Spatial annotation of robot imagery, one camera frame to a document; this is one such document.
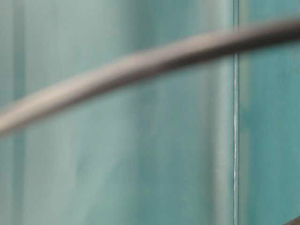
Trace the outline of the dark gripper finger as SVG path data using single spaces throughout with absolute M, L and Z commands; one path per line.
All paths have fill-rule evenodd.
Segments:
M 287 225 L 300 225 L 300 217 L 296 217 L 295 219 L 289 221 Z

